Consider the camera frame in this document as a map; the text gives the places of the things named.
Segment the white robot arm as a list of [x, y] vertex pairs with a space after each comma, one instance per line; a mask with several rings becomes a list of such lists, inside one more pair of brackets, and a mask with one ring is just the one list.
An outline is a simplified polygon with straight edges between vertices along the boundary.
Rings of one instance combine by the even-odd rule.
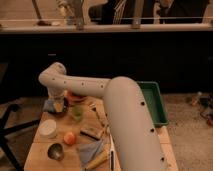
[[168, 163], [139, 85], [128, 77], [68, 76], [55, 62], [40, 73], [50, 96], [69, 90], [103, 100], [121, 171], [168, 171]]

